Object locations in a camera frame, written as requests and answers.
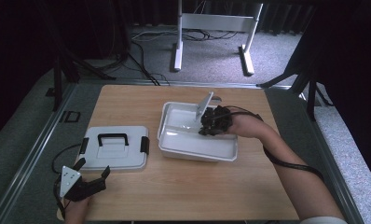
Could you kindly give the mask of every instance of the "wooden table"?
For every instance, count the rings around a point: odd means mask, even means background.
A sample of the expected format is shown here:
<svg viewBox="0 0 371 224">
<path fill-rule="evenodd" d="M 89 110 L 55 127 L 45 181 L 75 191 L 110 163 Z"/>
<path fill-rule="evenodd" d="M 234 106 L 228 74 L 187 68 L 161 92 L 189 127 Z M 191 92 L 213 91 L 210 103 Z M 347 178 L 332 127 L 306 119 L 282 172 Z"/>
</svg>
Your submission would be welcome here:
<svg viewBox="0 0 371 224">
<path fill-rule="evenodd" d="M 261 115 L 277 129 L 262 90 L 104 86 L 89 126 L 143 125 L 150 154 L 142 171 L 112 171 L 107 189 L 94 195 L 87 220 L 279 220 L 298 219 L 282 184 L 256 139 L 239 138 L 233 162 L 166 158 L 157 131 L 166 102 L 197 104 L 209 91 L 220 105 L 237 105 Z M 87 179 L 97 174 L 83 174 Z"/>
</svg>

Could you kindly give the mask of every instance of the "white metal stand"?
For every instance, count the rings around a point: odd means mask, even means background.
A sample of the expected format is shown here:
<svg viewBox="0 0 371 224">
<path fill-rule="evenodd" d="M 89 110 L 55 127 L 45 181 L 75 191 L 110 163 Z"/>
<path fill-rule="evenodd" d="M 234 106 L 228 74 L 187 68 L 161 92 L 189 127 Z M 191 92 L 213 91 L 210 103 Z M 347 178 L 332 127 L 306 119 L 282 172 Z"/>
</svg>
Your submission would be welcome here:
<svg viewBox="0 0 371 224">
<path fill-rule="evenodd" d="M 252 41 L 262 6 L 263 4 L 258 4 L 253 17 L 190 14 L 183 13 L 183 1 L 179 0 L 177 24 L 178 40 L 174 59 L 174 70 L 180 71 L 182 69 L 183 29 L 200 29 L 248 33 L 249 35 L 247 37 L 246 44 L 241 46 L 240 56 L 245 63 L 247 75 L 251 76 L 254 74 L 252 58 L 250 56 L 250 47 L 252 46 Z"/>
</svg>

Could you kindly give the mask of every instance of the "sleeve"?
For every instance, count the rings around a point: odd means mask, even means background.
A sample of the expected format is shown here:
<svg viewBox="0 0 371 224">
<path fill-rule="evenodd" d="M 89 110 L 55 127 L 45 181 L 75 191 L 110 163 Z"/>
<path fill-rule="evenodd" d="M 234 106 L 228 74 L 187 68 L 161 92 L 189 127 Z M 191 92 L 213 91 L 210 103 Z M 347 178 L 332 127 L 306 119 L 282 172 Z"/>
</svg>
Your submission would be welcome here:
<svg viewBox="0 0 371 224">
<path fill-rule="evenodd" d="M 347 224 L 347 222 L 337 217 L 311 217 L 301 221 L 300 224 Z"/>
</svg>

